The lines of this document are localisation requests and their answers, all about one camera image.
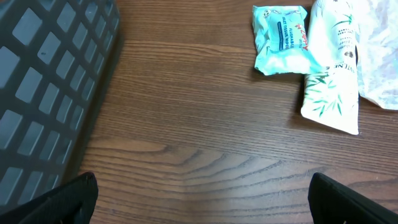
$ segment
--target gray basket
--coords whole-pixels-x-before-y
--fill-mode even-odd
[[[114,0],[0,2],[1,214],[77,171],[117,62],[119,11]]]

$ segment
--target brown wooden surface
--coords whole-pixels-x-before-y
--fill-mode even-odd
[[[398,113],[361,100],[351,136],[301,117],[301,75],[253,70],[252,5],[310,3],[119,0],[92,223],[311,223],[314,172],[398,212]]]

